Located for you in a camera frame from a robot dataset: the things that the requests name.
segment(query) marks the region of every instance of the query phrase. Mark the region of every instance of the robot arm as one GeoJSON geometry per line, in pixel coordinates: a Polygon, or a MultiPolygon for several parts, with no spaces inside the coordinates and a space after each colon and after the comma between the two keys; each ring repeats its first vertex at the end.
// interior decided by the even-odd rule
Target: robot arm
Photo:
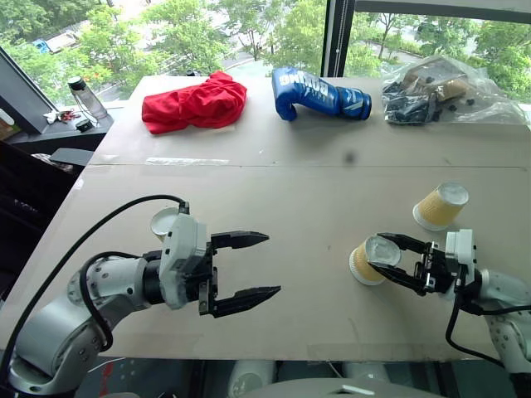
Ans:
{"type": "Polygon", "coordinates": [[[99,352],[112,344],[112,334],[106,335],[105,329],[110,333],[130,313],[152,304],[180,309],[199,300],[201,315],[218,318],[251,309],[280,290],[280,286],[246,289],[216,300],[217,268],[212,257],[217,250],[247,247],[269,238],[236,231],[212,235],[207,242],[203,224],[184,212],[176,214],[162,250],[138,258],[116,252],[93,257],[71,278],[63,294],[26,322],[10,364],[12,387],[30,395],[73,395],[99,352]],[[106,326],[86,307],[83,284],[106,326]]]}
{"type": "Polygon", "coordinates": [[[382,233],[401,250],[421,255],[413,275],[381,263],[371,266],[386,278],[423,296],[439,293],[453,299],[459,294],[460,309],[485,316],[490,337],[519,396],[531,394],[531,288],[506,274],[477,270],[472,230],[448,232],[446,251],[435,242],[406,235],[382,233]]]}

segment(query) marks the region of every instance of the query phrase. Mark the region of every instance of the window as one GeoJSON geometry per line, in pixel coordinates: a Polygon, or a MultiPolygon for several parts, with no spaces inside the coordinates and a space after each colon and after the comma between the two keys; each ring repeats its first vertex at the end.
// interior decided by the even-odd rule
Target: window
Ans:
{"type": "Polygon", "coordinates": [[[379,76],[382,63],[446,54],[489,77],[510,98],[531,102],[531,25],[459,17],[355,12],[345,76],[379,76]]]}
{"type": "Polygon", "coordinates": [[[320,73],[326,0],[7,0],[0,46],[56,105],[81,75],[105,102],[145,75],[320,73]]]}

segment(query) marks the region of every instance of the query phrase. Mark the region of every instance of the boxing glove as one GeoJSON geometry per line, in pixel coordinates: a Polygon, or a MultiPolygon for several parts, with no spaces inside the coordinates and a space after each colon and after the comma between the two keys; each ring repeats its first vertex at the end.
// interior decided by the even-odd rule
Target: boxing glove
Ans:
{"type": "Polygon", "coordinates": [[[273,93],[276,111],[283,120],[294,120],[293,104],[302,104],[325,114],[342,114],[365,120],[371,114],[369,94],[358,89],[335,87],[310,73],[295,68],[273,70],[273,93]]]}

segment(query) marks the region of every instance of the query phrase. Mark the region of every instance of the clear plastic bag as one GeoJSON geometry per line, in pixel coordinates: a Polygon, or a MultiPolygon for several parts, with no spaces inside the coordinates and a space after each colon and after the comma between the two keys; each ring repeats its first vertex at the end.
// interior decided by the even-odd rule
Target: clear plastic bag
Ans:
{"type": "Polygon", "coordinates": [[[525,124],[523,110],[484,69],[446,56],[383,70],[383,113],[395,124],[430,122],[525,124]]]}

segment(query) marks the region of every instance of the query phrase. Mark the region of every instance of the clear bottle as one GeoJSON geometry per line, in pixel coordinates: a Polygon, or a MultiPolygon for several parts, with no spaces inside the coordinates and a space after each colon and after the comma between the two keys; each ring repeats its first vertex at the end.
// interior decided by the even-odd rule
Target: clear bottle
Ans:
{"type": "Polygon", "coordinates": [[[90,114],[97,119],[107,116],[107,109],[101,104],[98,97],[80,76],[74,76],[68,80],[68,86],[75,98],[77,98],[89,110],[90,114]]]}

